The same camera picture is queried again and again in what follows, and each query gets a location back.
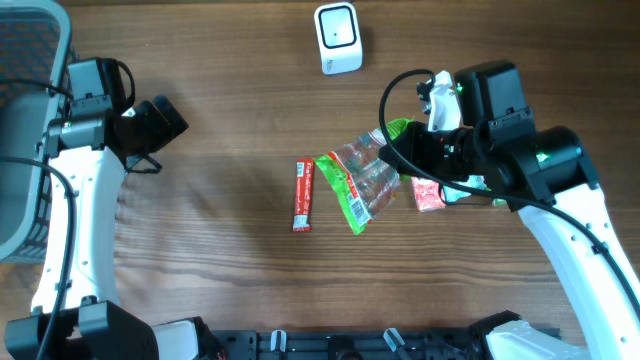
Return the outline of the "orange small carton box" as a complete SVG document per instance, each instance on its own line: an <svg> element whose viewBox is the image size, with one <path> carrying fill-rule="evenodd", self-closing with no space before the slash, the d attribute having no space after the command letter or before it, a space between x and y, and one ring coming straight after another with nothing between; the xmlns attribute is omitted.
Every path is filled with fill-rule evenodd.
<svg viewBox="0 0 640 360"><path fill-rule="evenodd" d="M440 198L439 183L416 177L411 179L411 183L416 207L419 212L424 213L445 207L445 203Z"/></svg>

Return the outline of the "green gummy candy bag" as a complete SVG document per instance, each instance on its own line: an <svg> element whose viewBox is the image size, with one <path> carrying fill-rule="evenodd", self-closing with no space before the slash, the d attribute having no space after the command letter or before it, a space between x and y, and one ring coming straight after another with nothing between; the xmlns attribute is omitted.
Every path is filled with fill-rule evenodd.
<svg viewBox="0 0 640 360"><path fill-rule="evenodd" d="M375 129L314 160L355 235L392 202L400 188L401 175L379 158L385 145L382 131Z"/></svg>

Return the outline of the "grey plastic shopping basket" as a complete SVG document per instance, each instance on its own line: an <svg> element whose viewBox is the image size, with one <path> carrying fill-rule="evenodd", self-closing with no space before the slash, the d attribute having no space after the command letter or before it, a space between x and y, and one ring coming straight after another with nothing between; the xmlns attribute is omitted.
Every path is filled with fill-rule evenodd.
<svg viewBox="0 0 640 360"><path fill-rule="evenodd" d="M1 155L42 162L44 137L71 99L66 66L71 20L55 1L1 3ZM42 263L49 230L49 175L1 164L1 260Z"/></svg>

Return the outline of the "red snack bar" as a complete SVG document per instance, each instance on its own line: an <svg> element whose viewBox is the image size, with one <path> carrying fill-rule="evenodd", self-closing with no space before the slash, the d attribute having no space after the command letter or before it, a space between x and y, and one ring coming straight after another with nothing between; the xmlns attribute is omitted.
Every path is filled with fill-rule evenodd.
<svg viewBox="0 0 640 360"><path fill-rule="evenodd" d="M314 161L301 158L296 162L296 197L292 230L294 232L310 232L309 216L312 201L314 178Z"/></svg>

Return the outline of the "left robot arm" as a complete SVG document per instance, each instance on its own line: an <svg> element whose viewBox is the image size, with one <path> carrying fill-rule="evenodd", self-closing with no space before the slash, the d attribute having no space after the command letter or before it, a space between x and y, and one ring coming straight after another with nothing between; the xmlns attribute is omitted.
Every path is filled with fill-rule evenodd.
<svg viewBox="0 0 640 360"><path fill-rule="evenodd" d="M30 316L9 322L15 359L204 359L224 350L199 317L151 326L118 303L114 273L117 198L137 163L152 159L188 124L164 96L136 103L113 58L68 67L72 100L45 136L40 168L51 176L44 273Z"/></svg>

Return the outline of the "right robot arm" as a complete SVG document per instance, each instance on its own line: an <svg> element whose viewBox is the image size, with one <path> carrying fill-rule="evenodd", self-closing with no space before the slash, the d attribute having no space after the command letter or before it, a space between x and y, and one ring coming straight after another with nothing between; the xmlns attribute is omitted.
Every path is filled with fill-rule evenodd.
<svg viewBox="0 0 640 360"><path fill-rule="evenodd" d="M517 67L506 60L455 73L455 129L413 122L387 136L380 158L400 174L464 190L473 175L482 195L505 201L551 262L586 344L574 347L505 312L474 335L488 359L635 359L639 355L639 279L610 222L594 164L562 126L540 131Z"/></svg>

